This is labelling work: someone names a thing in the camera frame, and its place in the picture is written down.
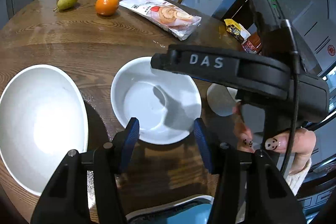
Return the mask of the right hand painted nails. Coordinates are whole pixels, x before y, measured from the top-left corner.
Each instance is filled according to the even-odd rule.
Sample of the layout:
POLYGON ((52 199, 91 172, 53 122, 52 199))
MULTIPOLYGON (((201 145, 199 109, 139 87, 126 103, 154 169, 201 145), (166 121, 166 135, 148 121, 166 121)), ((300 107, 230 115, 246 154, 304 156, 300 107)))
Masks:
MULTIPOLYGON (((253 134, 243 122, 240 103, 233 108, 234 134, 238 139, 237 149, 254 153, 253 134)), ((264 148, 276 153, 285 153, 289 143, 289 131, 282 132, 266 140, 264 148)), ((295 154, 289 174, 297 174, 311 166, 311 154, 316 145, 316 135, 313 131, 298 128, 295 131, 291 151, 295 154)))

